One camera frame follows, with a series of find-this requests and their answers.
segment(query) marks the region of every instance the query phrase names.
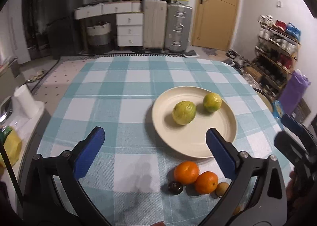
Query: teal and white tablecloth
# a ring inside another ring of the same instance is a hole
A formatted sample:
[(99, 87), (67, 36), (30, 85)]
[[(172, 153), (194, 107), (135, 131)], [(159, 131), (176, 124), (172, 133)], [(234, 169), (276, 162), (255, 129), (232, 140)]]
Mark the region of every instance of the teal and white tablecloth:
[[(105, 130), (105, 143), (88, 174), (84, 190), (112, 225), (197, 225), (219, 199), (166, 192), (174, 167), (185, 157), (169, 148), (156, 133), (151, 107), (165, 90), (197, 86), (219, 93), (233, 110), (237, 137), (233, 145), (253, 157), (274, 153), (284, 181), (289, 161), (274, 147), (281, 129), (256, 92), (232, 67), (210, 60), (159, 57), (104, 57), (87, 63), (69, 86), (52, 116), (38, 152), (44, 157), (72, 150), (95, 126)], [(228, 181), (214, 159), (196, 160), (200, 172), (213, 171)], [(60, 181), (56, 184), (72, 211)]]

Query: refrigerator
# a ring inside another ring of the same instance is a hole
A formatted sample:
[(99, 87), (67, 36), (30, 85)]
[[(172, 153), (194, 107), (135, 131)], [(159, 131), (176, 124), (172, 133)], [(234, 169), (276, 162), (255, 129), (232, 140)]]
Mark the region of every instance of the refrigerator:
[(74, 9), (83, 0), (44, 0), (45, 22), (52, 55), (76, 56), (82, 50), (80, 22), (74, 19)]

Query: white drawer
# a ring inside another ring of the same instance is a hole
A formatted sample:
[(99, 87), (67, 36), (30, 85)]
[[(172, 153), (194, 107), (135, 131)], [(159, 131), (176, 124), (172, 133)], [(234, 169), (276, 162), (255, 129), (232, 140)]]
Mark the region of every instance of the white drawer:
[(102, 15), (102, 5), (95, 5), (95, 6), (87, 6), (82, 7), (78, 10), (75, 10), (75, 19), (80, 20), (84, 18), (89, 18), (93, 16)]
[(143, 26), (137, 25), (137, 26), (118, 26), (117, 27), (117, 35), (118, 36), (128, 36), (128, 35), (142, 35)]
[(141, 11), (141, 2), (132, 2), (132, 12)]
[(132, 12), (131, 2), (103, 4), (103, 14)]
[(117, 14), (117, 25), (143, 25), (143, 13)]
[(118, 36), (118, 46), (142, 46), (142, 35)]

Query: cream plate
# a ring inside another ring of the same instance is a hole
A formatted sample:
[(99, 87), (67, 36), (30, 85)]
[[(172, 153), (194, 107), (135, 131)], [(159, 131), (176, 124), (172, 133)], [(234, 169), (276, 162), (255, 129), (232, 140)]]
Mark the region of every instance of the cream plate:
[[(152, 109), (152, 120), (159, 136), (176, 151), (195, 158), (213, 157), (206, 144), (206, 132), (216, 128), (222, 137), (233, 142), (237, 133), (236, 118), (225, 101), (221, 108), (209, 114), (202, 101), (210, 91), (199, 87), (174, 87), (161, 94)], [(191, 101), (197, 107), (194, 120), (187, 125), (178, 125), (172, 110), (181, 101)]]

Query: silver suitcase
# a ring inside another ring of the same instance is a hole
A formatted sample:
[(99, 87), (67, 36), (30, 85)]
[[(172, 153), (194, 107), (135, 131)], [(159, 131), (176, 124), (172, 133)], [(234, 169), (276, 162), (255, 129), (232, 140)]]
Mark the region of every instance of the silver suitcase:
[(183, 52), (187, 49), (192, 10), (186, 5), (168, 5), (165, 49), (172, 52)]
[(144, 0), (143, 12), (143, 47), (163, 49), (167, 2), (160, 0)]

